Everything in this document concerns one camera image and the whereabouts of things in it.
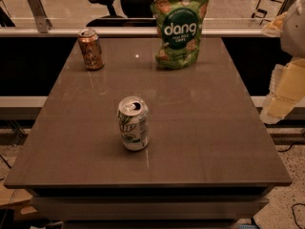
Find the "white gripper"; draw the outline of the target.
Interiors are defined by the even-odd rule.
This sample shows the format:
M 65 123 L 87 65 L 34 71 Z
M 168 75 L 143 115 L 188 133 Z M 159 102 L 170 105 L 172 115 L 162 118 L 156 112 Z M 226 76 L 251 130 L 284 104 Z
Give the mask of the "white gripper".
M 293 57 L 305 57 L 305 0 L 295 0 L 287 12 L 278 15 L 261 30 L 268 37 L 280 37 L 281 49 Z M 305 97 L 305 59 L 294 58 L 285 66 L 276 64 L 260 119 L 276 124 Z

